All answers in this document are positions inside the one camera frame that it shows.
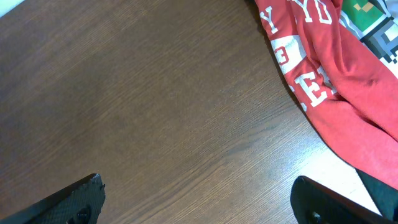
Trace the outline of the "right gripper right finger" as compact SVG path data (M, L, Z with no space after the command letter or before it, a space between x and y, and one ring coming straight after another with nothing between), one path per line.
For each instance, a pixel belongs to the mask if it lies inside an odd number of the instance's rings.
M290 204L299 223L397 224L304 175L292 186Z

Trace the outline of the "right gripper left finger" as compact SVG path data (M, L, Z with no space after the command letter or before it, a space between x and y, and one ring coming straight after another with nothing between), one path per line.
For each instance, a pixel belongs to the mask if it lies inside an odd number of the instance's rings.
M1 220L1 224L96 224L105 201L99 174L90 174Z

